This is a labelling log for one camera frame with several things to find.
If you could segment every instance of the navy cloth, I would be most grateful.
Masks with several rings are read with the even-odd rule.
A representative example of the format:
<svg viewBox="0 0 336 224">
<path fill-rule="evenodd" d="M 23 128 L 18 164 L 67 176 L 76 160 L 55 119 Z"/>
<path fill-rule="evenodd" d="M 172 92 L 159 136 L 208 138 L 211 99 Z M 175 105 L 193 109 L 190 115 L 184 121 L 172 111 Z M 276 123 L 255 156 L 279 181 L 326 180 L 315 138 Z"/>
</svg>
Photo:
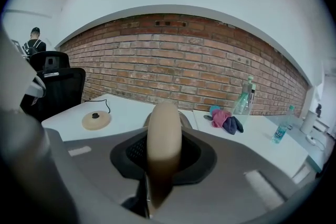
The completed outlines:
<svg viewBox="0 0 336 224">
<path fill-rule="evenodd" d="M 228 117 L 226 121 L 223 123 L 223 128 L 229 134 L 235 134 L 237 130 L 240 131 L 241 133 L 244 132 L 242 124 L 235 116 Z"/>
</svg>

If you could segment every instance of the chair headrest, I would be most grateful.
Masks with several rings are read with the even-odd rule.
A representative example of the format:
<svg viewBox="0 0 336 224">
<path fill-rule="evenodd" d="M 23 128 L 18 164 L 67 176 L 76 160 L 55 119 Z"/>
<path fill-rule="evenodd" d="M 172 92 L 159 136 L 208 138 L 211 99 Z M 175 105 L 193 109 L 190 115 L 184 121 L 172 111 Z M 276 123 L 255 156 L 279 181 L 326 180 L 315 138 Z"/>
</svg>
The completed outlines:
<svg viewBox="0 0 336 224">
<path fill-rule="evenodd" d="M 35 71 L 69 68 L 69 56 L 60 51 L 42 51 L 30 57 L 30 65 Z"/>
</svg>

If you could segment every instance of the black cap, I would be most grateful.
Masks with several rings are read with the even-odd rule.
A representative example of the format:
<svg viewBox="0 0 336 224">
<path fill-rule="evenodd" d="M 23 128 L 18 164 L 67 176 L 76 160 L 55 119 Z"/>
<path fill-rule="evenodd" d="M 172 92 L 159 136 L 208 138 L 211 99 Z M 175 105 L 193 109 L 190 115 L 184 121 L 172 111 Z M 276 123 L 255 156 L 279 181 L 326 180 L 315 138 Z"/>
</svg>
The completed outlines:
<svg viewBox="0 0 336 224">
<path fill-rule="evenodd" d="M 30 33 L 32 33 L 32 32 L 39 32 L 40 33 L 40 28 L 34 27 Z"/>
</svg>

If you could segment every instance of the white desk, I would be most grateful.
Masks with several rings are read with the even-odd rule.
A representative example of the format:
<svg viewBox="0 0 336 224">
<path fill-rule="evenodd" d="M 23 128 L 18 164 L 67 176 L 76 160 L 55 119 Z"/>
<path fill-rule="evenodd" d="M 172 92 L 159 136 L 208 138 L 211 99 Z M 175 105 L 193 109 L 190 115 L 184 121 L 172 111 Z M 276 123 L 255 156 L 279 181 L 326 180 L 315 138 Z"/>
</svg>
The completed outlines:
<svg viewBox="0 0 336 224">
<path fill-rule="evenodd" d="M 283 116 L 266 116 L 269 120 L 271 120 L 275 125 L 278 125 Z M 325 151 L 321 151 L 318 147 L 322 148 L 322 145 L 317 142 L 317 146 L 313 146 L 310 144 L 306 139 L 306 134 L 302 133 L 300 128 L 303 124 L 303 120 L 298 118 L 292 118 L 292 130 L 288 130 L 287 133 L 290 135 L 297 143 L 299 143 L 309 155 L 307 162 L 312 166 L 312 168 L 317 172 L 320 173 L 323 169 L 323 165 L 329 159 L 331 155 L 331 150 L 333 146 L 328 147 L 328 137 L 323 133 L 317 131 L 316 129 L 312 128 L 310 135 L 315 139 L 318 139 L 325 147 Z"/>
<path fill-rule="evenodd" d="M 237 131 L 235 135 L 231 135 L 223 128 L 212 127 L 211 121 L 204 118 L 204 115 L 209 115 L 209 112 L 194 110 L 193 113 L 199 131 L 248 146 L 290 178 L 299 171 L 308 156 L 308 152 L 289 135 L 285 135 L 279 144 L 273 143 L 271 138 L 277 125 L 264 116 L 248 117 L 244 125 L 244 133 Z"/>
<path fill-rule="evenodd" d="M 82 126 L 83 117 L 97 110 L 108 112 L 105 102 L 85 102 L 71 109 L 63 111 L 42 122 L 45 128 L 59 132 L 63 141 L 102 137 L 133 131 L 143 127 L 143 124 L 155 107 L 154 104 L 143 103 L 111 94 L 104 94 L 93 100 L 107 99 L 111 109 L 112 120 L 110 124 L 97 131 L 88 131 Z M 192 111 L 181 110 L 189 120 L 191 126 L 197 130 L 197 125 Z"/>
</svg>

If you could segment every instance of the blue cloth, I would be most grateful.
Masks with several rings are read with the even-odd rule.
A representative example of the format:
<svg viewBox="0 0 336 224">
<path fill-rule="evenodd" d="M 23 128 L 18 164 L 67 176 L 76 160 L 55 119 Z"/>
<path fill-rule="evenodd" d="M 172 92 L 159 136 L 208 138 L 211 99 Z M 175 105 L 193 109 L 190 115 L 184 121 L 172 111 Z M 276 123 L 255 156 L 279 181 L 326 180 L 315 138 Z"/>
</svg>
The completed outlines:
<svg viewBox="0 0 336 224">
<path fill-rule="evenodd" d="M 235 117 L 228 117 L 226 121 L 223 123 L 223 128 L 229 133 L 229 134 L 235 134 L 236 131 L 240 131 L 241 133 L 244 132 L 244 128 L 240 121 Z"/>
<path fill-rule="evenodd" d="M 212 116 L 212 112 L 213 112 L 215 109 L 220 109 L 220 107 L 217 106 L 217 105 L 212 105 L 212 106 L 210 106 L 210 110 L 209 110 L 209 112 L 210 112 L 210 115 L 211 115 L 211 116 Z"/>
</svg>

